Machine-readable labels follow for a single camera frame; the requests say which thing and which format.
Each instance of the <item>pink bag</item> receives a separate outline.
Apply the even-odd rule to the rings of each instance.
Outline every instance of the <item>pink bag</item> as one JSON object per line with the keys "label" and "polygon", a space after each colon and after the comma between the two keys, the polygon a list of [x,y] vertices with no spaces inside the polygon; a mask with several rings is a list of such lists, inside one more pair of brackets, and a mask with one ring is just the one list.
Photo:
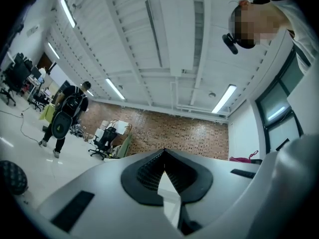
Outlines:
{"label": "pink bag", "polygon": [[250,158],[252,156],[255,156],[257,153],[258,153],[258,151],[256,150],[253,154],[249,155],[249,158],[245,158],[245,157],[230,157],[229,161],[242,162],[242,163],[251,163]]}

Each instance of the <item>person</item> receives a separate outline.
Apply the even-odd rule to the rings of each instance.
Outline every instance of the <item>person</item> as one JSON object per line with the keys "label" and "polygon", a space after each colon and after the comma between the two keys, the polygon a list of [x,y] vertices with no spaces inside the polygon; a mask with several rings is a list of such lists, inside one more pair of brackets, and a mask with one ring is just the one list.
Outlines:
{"label": "person", "polygon": [[315,31],[293,0],[240,0],[229,20],[230,33],[243,48],[252,48],[261,39],[272,40],[285,28],[295,45],[300,70],[306,74],[314,62],[319,42]]}
{"label": "person", "polygon": [[[80,93],[83,95],[83,99],[82,99],[82,103],[81,103],[81,110],[82,111],[86,111],[88,108],[88,98],[87,96],[84,94],[86,91],[88,91],[91,88],[91,83],[86,81],[84,82],[80,88],[75,87],[75,86],[69,86],[67,87],[56,99],[55,101],[55,107],[56,107],[56,111],[53,115],[52,121],[54,121],[54,116],[61,110],[61,108],[59,107],[59,104],[61,104],[67,97],[69,97],[70,95],[74,94],[74,93]],[[74,118],[73,123],[71,126],[73,126],[75,123],[77,122],[77,119]],[[52,122],[50,123],[48,129],[45,132],[45,135],[42,139],[42,145],[44,147],[47,146],[47,142],[49,141],[49,139],[52,136]],[[56,145],[55,145],[55,149],[53,150],[53,154],[56,158],[59,158],[61,149],[63,147],[63,144],[65,142],[65,138],[63,139],[58,139],[56,141]]]}
{"label": "person", "polygon": [[41,73],[41,78],[44,79],[46,75],[46,68],[43,66],[42,68],[39,69],[39,72]]}

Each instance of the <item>white floor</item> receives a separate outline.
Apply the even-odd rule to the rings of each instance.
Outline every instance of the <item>white floor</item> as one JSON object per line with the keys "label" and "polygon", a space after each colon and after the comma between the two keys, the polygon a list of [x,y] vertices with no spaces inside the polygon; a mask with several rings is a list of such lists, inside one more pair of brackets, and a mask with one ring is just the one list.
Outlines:
{"label": "white floor", "polygon": [[[35,111],[28,102],[14,96],[9,106],[0,95],[0,110],[19,116],[21,111],[30,107],[24,114],[22,131],[37,140],[44,136],[42,126],[48,126],[46,120],[38,120],[39,111]],[[98,156],[90,157],[88,149],[93,146],[82,138],[69,133],[61,150],[60,158],[53,156],[56,139],[52,137],[47,147],[39,146],[37,142],[25,137],[20,132],[22,119],[0,112],[0,160],[9,160],[19,165],[26,173],[29,189],[22,199],[34,208],[37,208],[49,195],[62,187],[89,168],[116,160],[101,160]]]}

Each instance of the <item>window frame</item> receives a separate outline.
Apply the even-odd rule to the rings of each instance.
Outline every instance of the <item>window frame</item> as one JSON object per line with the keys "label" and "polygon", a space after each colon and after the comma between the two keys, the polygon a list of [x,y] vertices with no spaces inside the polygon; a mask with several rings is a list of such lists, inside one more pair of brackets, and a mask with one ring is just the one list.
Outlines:
{"label": "window frame", "polygon": [[284,65],[282,66],[282,68],[279,71],[279,73],[275,76],[275,78],[269,84],[267,89],[259,96],[259,98],[257,98],[255,100],[255,103],[257,105],[258,112],[260,114],[261,121],[262,121],[262,124],[263,124],[265,142],[266,142],[266,154],[268,154],[270,152],[269,130],[272,129],[273,127],[275,127],[276,125],[278,125],[279,123],[281,123],[281,122],[287,120],[288,118],[290,118],[291,115],[295,118],[295,122],[296,122],[296,125],[297,125],[299,137],[304,134],[304,132],[303,132],[303,130],[301,128],[301,125],[300,125],[300,123],[299,123],[299,121],[297,119],[297,116],[294,113],[294,111],[292,110],[291,106],[289,106],[288,109],[284,113],[282,113],[280,116],[277,116],[274,119],[274,121],[271,122],[271,123],[267,123],[267,121],[265,121],[265,114],[264,114],[264,111],[263,111],[262,106],[261,106],[261,100],[263,100],[273,90],[273,88],[277,84],[279,84],[281,86],[281,88],[284,90],[284,92],[287,95],[287,97],[289,96],[290,92],[287,89],[287,87],[285,86],[285,84],[283,83],[283,81],[281,80],[281,78],[283,77],[283,75],[288,70],[288,68],[291,65],[291,63],[292,63],[293,59],[295,58],[295,56],[296,56],[296,51],[295,51],[294,48],[292,48],[291,52],[288,55],[288,58],[286,59]]}

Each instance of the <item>black pants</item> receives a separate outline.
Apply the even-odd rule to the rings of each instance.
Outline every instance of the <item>black pants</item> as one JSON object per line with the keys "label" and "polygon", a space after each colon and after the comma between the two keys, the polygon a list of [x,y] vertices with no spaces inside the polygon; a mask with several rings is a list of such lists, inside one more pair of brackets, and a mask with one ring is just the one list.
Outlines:
{"label": "black pants", "polygon": [[[44,135],[43,140],[49,141],[50,138],[51,138],[51,136],[52,136],[52,124],[50,123],[48,129],[47,129],[46,132],[45,132],[45,135]],[[61,149],[62,149],[62,147],[63,147],[63,144],[64,144],[64,141],[65,141],[65,138],[63,138],[63,139],[58,139],[58,140],[56,141],[55,151],[57,151],[57,152],[60,152],[60,151],[61,151]]]}

